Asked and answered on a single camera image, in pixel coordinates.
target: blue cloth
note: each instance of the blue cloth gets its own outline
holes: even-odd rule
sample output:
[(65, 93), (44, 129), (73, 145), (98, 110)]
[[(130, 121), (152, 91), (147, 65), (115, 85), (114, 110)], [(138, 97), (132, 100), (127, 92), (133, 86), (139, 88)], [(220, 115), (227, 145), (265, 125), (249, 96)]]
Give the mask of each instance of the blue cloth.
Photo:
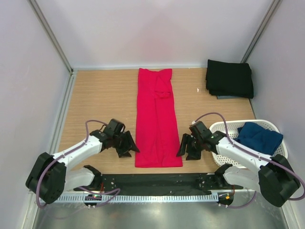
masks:
[(263, 154), (273, 155), (283, 140), (283, 135), (266, 130), (256, 123), (247, 122), (238, 130), (235, 141)]

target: white plastic basket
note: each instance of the white plastic basket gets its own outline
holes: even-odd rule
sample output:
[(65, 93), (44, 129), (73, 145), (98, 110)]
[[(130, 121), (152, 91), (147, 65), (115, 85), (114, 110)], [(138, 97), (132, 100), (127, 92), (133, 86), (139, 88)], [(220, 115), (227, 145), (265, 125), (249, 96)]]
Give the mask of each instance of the white plastic basket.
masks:
[[(252, 122), (252, 123), (256, 123), (259, 124), (260, 126), (262, 126), (265, 129), (268, 130), (274, 130), (276, 132), (279, 132), (279, 130), (276, 128), (275, 125), (273, 125), (272, 123), (266, 121), (266, 120), (259, 120), (259, 119), (255, 119), (255, 120), (238, 120), (238, 121), (227, 121), (227, 126), (228, 126), (228, 133), (229, 136), (232, 139), (235, 139), (238, 137), (238, 131), (237, 128), (244, 126), (244, 124), (246, 122)], [(224, 123), (223, 122), (218, 122), (218, 123), (214, 123), (213, 125), (211, 125), (210, 130), (212, 133), (214, 133), (215, 131), (221, 131), (223, 133), (225, 133), (225, 128), (224, 128)], [(284, 140), (282, 141), (281, 145), (278, 147), (278, 149), (275, 151), (274, 156), (280, 154), (283, 155), (285, 158), (288, 158), (288, 152), (286, 149), (286, 145)], [(238, 168), (244, 168), (244, 166), (242, 166), (241, 164), (239, 164), (236, 161), (233, 161), (230, 158), (227, 158), (225, 156), (221, 156), (221, 155), (217, 155), (215, 153), (212, 153), (213, 155), (213, 159), (215, 161), (215, 163), (218, 166), (222, 166), (225, 163), (229, 163), (232, 164)]]

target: black folded cloth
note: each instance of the black folded cloth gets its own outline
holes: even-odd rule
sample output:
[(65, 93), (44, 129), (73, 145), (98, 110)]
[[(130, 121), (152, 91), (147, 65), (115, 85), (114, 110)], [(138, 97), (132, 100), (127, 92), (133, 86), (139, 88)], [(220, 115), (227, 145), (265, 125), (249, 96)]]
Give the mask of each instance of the black folded cloth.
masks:
[(208, 60), (206, 89), (211, 95), (253, 98), (252, 71), (247, 63)]

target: robotic arm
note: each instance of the robotic arm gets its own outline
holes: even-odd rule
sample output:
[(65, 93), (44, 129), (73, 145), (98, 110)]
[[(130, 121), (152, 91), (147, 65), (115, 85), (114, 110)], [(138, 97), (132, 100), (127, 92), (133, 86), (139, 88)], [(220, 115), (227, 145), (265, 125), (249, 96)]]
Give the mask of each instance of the robotic arm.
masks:
[(247, 169), (225, 164), (215, 172), (228, 184), (260, 192), (269, 203), (277, 207), (281, 207), (299, 189), (298, 179), (272, 163), (276, 162), (293, 171), (282, 155), (268, 156), (237, 142), (232, 144), (226, 134), (220, 131), (212, 133), (201, 121), (193, 123), (189, 129), (192, 135), (183, 135), (177, 156), (182, 156), (186, 152), (186, 160), (198, 160), (201, 151), (207, 150), (238, 161)]
[(67, 150), (49, 155), (41, 154), (26, 181), (26, 187), (36, 193), (38, 180), (44, 169), (66, 152), (74, 150), (67, 156), (63, 156), (48, 170), (40, 187), (40, 198), (47, 204), (53, 203), (63, 193), (76, 187), (95, 189), (101, 184), (101, 173), (92, 166), (71, 171), (81, 161), (97, 154), (105, 149), (113, 147), (119, 157), (131, 156), (129, 151), (139, 152), (130, 131), (125, 132), (125, 125), (112, 119), (103, 130), (94, 130), (88, 140), (81, 141)]

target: gray floor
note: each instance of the gray floor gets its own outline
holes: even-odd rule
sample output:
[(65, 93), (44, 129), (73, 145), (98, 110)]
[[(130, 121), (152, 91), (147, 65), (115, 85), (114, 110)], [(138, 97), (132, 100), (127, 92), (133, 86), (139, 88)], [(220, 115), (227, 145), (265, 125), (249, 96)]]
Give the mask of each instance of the gray floor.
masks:
[[(246, 203), (253, 192), (237, 192), (234, 205)], [(215, 203), (109, 204), (82, 209), (84, 204), (52, 204), (37, 213), (34, 229), (287, 229), (281, 208), (261, 195), (243, 209)]]

